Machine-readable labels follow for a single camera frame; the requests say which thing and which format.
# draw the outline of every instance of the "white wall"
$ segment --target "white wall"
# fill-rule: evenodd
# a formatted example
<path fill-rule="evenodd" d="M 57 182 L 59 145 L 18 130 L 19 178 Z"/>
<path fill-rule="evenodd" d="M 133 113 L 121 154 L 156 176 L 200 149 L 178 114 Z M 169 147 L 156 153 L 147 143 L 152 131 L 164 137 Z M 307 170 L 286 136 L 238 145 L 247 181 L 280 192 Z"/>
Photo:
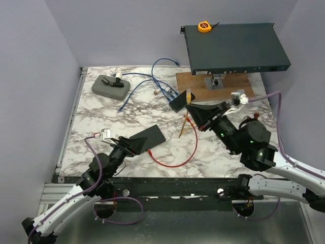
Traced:
<path fill-rule="evenodd" d="M 27 243 L 80 69 L 43 0 L 1 1 L 0 33 L 0 242 Z"/>
<path fill-rule="evenodd" d="M 46 0 L 82 66 L 150 65 L 160 57 L 188 65 L 180 26 L 274 22 L 280 31 L 297 0 Z"/>
<path fill-rule="evenodd" d="M 286 152 L 325 170 L 325 1 L 299 0 L 279 38 L 291 67 L 264 75 L 267 92 L 281 90 L 281 137 Z M 277 107 L 277 100 L 272 100 Z M 324 241 L 325 214 L 313 221 Z"/>

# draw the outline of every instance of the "wooden board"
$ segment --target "wooden board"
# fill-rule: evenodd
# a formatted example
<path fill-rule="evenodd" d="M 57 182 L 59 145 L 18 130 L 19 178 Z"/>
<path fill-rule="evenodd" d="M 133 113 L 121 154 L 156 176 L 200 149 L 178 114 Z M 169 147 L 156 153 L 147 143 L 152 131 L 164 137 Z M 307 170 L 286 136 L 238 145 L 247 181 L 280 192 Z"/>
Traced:
<path fill-rule="evenodd" d="M 223 89 L 208 90 L 204 78 L 211 75 L 192 75 L 191 72 L 176 73 L 178 92 L 181 94 L 190 88 L 195 101 L 230 99 L 231 92 L 243 89 L 250 98 L 255 97 L 247 74 L 227 74 L 222 81 Z"/>

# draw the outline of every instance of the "white connector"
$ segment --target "white connector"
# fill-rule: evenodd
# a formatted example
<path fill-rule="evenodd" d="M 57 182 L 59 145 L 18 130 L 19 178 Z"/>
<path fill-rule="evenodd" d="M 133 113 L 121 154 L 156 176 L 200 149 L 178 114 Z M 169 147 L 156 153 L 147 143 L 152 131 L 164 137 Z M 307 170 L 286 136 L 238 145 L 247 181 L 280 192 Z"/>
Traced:
<path fill-rule="evenodd" d="M 120 80 L 122 79 L 122 71 L 119 68 L 116 68 L 115 70 L 115 78 L 119 78 Z"/>
<path fill-rule="evenodd" d="M 245 94 L 245 90 L 237 90 L 231 93 L 232 96 L 232 105 L 239 106 L 239 105 L 247 105 L 248 104 L 248 97 Z"/>
<path fill-rule="evenodd" d="M 239 99 L 240 99 L 240 104 L 242 105 L 247 105 L 249 102 L 246 94 L 241 95 Z"/>
<path fill-rule="evenodd" d="M 94 134 L 94 137 L 95 137 L 95 139 L 100 139 L 101 134 L 100 133 L 96 133 L 96 134 Z"/>
<path fill-rule="evenodd" d="M 102 129 L 100 134 L 101 134 L 100 139 L 102 142 L 110 145 L 116 145 L 116 142 L 112 140 L 111 129 L 108 128 Z"/>

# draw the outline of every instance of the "metal bracket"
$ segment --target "metal bracket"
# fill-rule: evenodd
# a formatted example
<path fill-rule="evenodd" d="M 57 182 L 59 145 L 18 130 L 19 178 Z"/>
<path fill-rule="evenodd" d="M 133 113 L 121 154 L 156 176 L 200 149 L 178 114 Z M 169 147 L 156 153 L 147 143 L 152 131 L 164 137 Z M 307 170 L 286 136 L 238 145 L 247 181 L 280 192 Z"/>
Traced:
<path fill-rule="evenodd" d="M 59 176 L 57 178 L 57 182 L 60 183 L 60 184 L 64 183 L 64 176 Z"/>
<path fill-rule="evenodd" d="M 208 90 L 219 90 L 219 89 L 223 89 L 223 83 L 222 80 L 218 80 L 219 84 L 215 85 L 212 83 L 212 80 L 210 77 L 204 78 L 205 81 L 205 85 L 207 86 Z"/>

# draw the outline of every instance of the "white marble surface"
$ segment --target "white marble surface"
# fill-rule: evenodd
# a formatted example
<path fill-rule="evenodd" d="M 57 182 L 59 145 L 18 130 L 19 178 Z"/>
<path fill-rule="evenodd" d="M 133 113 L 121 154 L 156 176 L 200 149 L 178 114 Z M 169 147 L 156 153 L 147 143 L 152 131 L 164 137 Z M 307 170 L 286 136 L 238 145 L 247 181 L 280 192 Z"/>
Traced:
<path fill-rule="evenodd" d="M 86 147 L 83 138 L 99 132 L 102 128 L 111 128 L 113 136 L 129 137 L 154 124 L 157 124 L 166 137 L 166 142 L 152 149 L 153 155 L 166 164 L 184 162 L 193 152 L 195 136 L 192 129 L 180 139 L 178 134 L 183 122 L 185 109 L 176 114 L 167 104 L 167 100 L 159 93 L 153 81 L 140 86 L 132 95 L 125 108 L 118 112 L 124 101 L 98 96 L 91 91 L 91 86 L 98 75 L 111 75 L 116 67 L 91 67 L 88 69 L 82 95 L 74 119 L 72 132 L 60 175 L 80 176 L 88 169 L 93 154 Z M 120 67 L 123 73 L 138 72 L 150 74 L 151 67 Z M 189 68 L 156 67 L 154 75 L 173 88 L 177 88 L 175 73 L 189 72 Z M 249 74 L 249 81 L 256 96 L 265 95 L 262 78 L 259 73 Z M 148 79 L 140 75 L 124 76 L 131 83 L 130 92 L 141 81 Z M 216 104 L 222 101 L 201 102 L 201 104 Z M 244 116 L 260 113 L 260 121 L 271 131 L 271 144 L 278 146 L 276 125 L 267 100 L 254 102 L 245 106 L 239 113 L 229 115 L 229 119 L 238 127 Z M 192 160 L 179 168 L 166 168 L 154 162 L 143 153 L 134 158 L 127 158 L 126 168 L 119 176 L 137 177 L 236 177 L 240 173 L 252 173 L 240 162 L 240 156 L 231 156 L 223 143 L 213 132 L 198 132 L 198 149 Z M 90 141 L 95 151 L 109 154 L 112 150 L 107 144 Z"/>

